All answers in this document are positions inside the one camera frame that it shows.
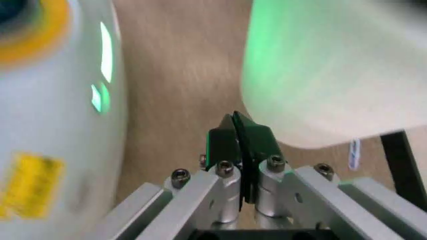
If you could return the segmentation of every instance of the floor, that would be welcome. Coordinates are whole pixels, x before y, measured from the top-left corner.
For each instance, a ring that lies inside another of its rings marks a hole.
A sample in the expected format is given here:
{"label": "floor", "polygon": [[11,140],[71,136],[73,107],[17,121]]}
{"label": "floor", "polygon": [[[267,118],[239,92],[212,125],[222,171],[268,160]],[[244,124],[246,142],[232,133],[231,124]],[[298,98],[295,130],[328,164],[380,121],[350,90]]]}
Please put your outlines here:
{"label": "floor", "polygon": [[[245,113],[239,92],[250,0],[115,0],[129,86],[129,123],[117,202],[142,183],[161,185],[174,169],[198,170],[206,133],[224,114]],[[292,167],[330,164],[344,179],[370,176],[394,189],[378,137],[305,150],[281,144]],[[255,228],[246,205],[240,228]]]}

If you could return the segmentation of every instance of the yellow label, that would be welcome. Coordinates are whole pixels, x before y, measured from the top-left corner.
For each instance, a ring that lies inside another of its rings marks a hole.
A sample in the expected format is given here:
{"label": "yellow label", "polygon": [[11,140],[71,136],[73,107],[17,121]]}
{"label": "yellow label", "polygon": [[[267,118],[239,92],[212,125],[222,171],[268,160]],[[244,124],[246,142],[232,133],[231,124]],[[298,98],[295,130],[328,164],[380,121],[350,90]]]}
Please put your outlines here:
{"label": "yellow label", "polygon": [[5,220],[8,218],[8,212],[4,205],[0,205],[0,220]]}
{"label": "yellow label", "polygon": [[17,154],[15,160],[3,207],[22,218],[45,217],[63,173],[63,162],[27,153]]}

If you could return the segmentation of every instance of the white container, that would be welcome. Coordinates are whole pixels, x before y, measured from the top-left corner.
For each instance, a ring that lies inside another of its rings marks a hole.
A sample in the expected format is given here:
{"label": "white container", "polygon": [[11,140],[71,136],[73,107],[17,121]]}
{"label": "white container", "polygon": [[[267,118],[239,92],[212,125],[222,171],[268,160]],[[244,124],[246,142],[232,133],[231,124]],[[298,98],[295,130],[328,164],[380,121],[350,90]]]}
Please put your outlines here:
{"label": "white container", "polygon": [[20,153],[63,164],[46,215],[22,217],[7,205],[0,239],[79,239],[114,201],[127,122],[120,31],[111,1],[67,4],[70,21],[59,44],[0,65],[2,198]]}
{"label": "white container", "polygon": [[255,0],[241,92],[276,138],[320,148],[427,123],[427,10]]}

